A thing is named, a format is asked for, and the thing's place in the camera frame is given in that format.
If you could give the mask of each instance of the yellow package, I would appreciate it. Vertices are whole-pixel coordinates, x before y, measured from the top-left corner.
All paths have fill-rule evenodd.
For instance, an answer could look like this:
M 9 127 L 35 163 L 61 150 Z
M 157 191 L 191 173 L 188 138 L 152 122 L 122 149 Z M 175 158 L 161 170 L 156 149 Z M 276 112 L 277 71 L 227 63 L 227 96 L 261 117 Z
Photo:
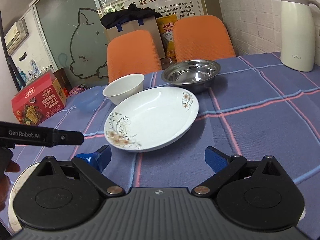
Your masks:
M 164 45 L 165 56 L 170 58 L 176 56 L 174 52 L 172 29 L 177 20 L 177 15 L 169 15 L 156 19 L 161 40 Z

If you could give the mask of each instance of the translucent blue bowl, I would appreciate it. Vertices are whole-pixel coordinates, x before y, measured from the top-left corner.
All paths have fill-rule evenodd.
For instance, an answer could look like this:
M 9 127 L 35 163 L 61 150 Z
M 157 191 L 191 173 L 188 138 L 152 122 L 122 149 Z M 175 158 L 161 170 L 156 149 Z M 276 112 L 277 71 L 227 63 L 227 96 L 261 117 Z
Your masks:
M 93 87 L 75 97 L 73 104 L 83 112 L 92 112 L 98 109 L 103 102 L 103 87 Z

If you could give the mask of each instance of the human hand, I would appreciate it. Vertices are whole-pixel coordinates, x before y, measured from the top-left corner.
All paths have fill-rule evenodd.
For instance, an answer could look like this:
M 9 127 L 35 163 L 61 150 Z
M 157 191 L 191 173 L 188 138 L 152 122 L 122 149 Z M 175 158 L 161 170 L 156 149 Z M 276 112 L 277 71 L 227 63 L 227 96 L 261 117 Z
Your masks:
M 19 164 L 11 161 L 5 170 L 6 172 L 19 172 L 20 166 Z M 10 189 L 10 179 L 8 176 L 4 175 L 0 179 L 0 211 L 5 207 L 5 201 L 7 200 L 9 189 Z

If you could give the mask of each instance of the chair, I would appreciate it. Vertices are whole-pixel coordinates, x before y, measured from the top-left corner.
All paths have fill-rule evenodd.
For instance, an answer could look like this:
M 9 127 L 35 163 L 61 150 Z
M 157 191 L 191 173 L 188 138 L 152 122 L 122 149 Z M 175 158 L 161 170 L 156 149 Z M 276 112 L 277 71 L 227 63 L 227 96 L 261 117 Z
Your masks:
M 225 26 L 212 15 L 178 20 L 173 26 L 173 41 L 177 62 L 236 56 Z
M 109 82 L 120 77 L 162 70 L 150 32 L 138 30 L 114 38 L 107 52 Z

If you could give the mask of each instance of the floral pattern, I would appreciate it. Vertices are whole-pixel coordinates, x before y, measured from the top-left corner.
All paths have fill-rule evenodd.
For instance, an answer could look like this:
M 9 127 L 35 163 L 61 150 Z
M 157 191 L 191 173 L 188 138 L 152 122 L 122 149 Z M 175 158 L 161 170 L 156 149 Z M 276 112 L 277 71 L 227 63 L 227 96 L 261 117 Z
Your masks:
M 193 103 L 192 95 L 189 92 L 184 91 L 182 97 L 182 106 L 188 111 Z
M 129 125 L 131 121 L 129 117 L 122 116 L 121 113 L 112 113 L 109 117 L 109 127 L 105 131 L 105 135 L 110 142 L 122 148 L 139 149 L 141 144 L 135 139 L 135 135 L 129 135 Z

